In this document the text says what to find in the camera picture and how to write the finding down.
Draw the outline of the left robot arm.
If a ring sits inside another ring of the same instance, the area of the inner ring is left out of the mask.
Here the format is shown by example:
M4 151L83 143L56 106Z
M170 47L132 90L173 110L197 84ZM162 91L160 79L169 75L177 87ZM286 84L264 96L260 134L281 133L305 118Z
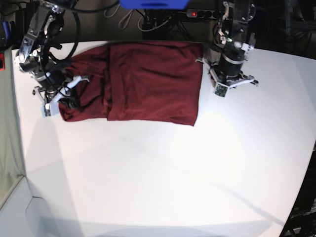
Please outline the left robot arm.
M224 12L219 14L216 30L220 44L215 41L204 43L203 57L196 59L196 62L208 68L214 94L225 97L230 89L244 84L257 86L259 82L242 71L256 43L255 34L248 32L255 6L250 0L224 0L222 4Z

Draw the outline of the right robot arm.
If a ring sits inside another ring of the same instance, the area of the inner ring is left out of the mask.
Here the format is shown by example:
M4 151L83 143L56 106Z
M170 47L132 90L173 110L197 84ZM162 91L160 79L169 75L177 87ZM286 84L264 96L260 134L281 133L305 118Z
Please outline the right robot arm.
M74 9L75 0L63 0L56 4L45 1L31 18L29 28L24 35L15 62L19 70L29 73L34 78L36 86L32 94L38 95L44 106L56 103L68 109L77 109L79 99L71 83L74 79L64 75L64 69L71 65L71 57L79 44L81 24L77 12L73 12L76 23L75 41L72 50L64 59L57 59L51 48L61 49L62 45L54 39L64 27L66 8Z

